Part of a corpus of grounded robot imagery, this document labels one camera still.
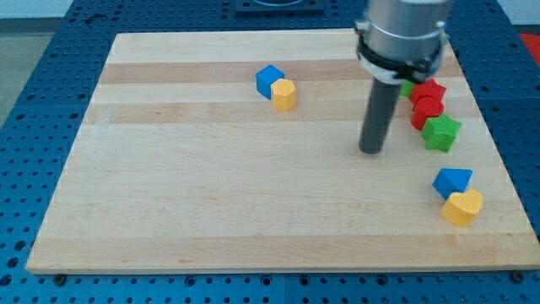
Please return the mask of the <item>green block behind arm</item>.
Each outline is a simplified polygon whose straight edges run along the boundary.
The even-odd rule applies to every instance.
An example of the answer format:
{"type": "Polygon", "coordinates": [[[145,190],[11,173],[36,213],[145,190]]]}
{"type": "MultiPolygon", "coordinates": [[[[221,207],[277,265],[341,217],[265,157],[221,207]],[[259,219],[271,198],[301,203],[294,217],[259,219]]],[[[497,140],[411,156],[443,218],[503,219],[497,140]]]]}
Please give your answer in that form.
{"type": "Polygon", "coordinates": [[[413,87],[414,87],[414,83],[413,83],[413,82],[410,82],[410,81],[408,81],[408,80],[405,80],[405,81],[402,83],[402,88],[401,88],[401,91],[400,91],[400,96],[404,96],[404,97],[409,98],[410,95],[412,94],[413,87]]]}

